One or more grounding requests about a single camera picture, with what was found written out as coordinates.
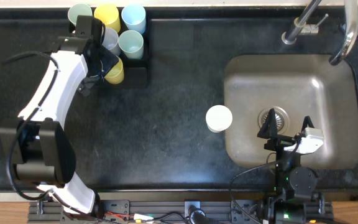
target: stainless steel sink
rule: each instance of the stainless steel sink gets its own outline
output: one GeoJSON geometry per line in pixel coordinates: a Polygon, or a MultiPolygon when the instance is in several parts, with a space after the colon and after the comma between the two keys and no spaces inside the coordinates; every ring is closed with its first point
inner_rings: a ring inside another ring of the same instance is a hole
{"type": "Polygon", "coordinates": [[[226,130],[226,150],[244,167],[266,162],[271,151],[257,138],[270,108],[279,133],[294,136],[310,116],[324,134],[324,145],[301,157],[303,166],[351,169],[358,164],[358,103],[352,69],[332,66],[328,55],[243,55],[225,69],[224,104],[233,122],[226,130]]]}

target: yellow cup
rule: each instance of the yellow cup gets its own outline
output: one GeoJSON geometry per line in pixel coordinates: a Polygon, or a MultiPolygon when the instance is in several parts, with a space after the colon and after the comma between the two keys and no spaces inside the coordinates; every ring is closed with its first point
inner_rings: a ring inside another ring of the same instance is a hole
{"type": "Polygon", "coordinates": [[[114,29],[117,33],[121,30],[118,9],[113,4],[102,4],[94,10],[94,17],[100,19],[106,27],[114,29]]]}
{"type": "Polygon", "coordinates": [[[104,79],[111,84],[120,84],[124,80],[124,66],[122,64],[121,58],[117,58],[118,63],[104,77],[104,79]]]}

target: white wall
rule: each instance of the white wall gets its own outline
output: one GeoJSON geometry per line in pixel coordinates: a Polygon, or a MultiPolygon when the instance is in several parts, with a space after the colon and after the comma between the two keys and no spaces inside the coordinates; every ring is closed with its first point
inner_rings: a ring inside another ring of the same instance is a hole
{"type": "MultiPolygon", "coordinates": [[[[97,6],[107,2],[116,6],[305,6],[310,0],[0,0],[0,7],[70,7],[77,3],[97,6]]],[[[343,0],[323,0],[320,4],[337,5],[343,5],[343,0]]]]}

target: faucet spout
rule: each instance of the faucet spout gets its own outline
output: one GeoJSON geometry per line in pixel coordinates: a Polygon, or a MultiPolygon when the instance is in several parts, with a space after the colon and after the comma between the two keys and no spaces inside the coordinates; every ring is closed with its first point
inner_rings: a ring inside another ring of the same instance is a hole
{"type": "Polygon", "coordinates": [[[331,65],[337,65],[349,55],[358,35],[357,0],[344,0],[346,14],[346,34],[341,48],[329,58],[331,65]]]}

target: blue cup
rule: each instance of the blue cup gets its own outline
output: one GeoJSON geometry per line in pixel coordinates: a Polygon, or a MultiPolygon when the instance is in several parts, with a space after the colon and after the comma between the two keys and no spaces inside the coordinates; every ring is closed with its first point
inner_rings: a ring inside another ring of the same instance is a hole
{"type": "Polygon", "coordinates": [[[146,31],[146,10],[143,6],[126,6],[121,12],[121,17],[129,30],[135,30],[140,34],[146,31]]]}

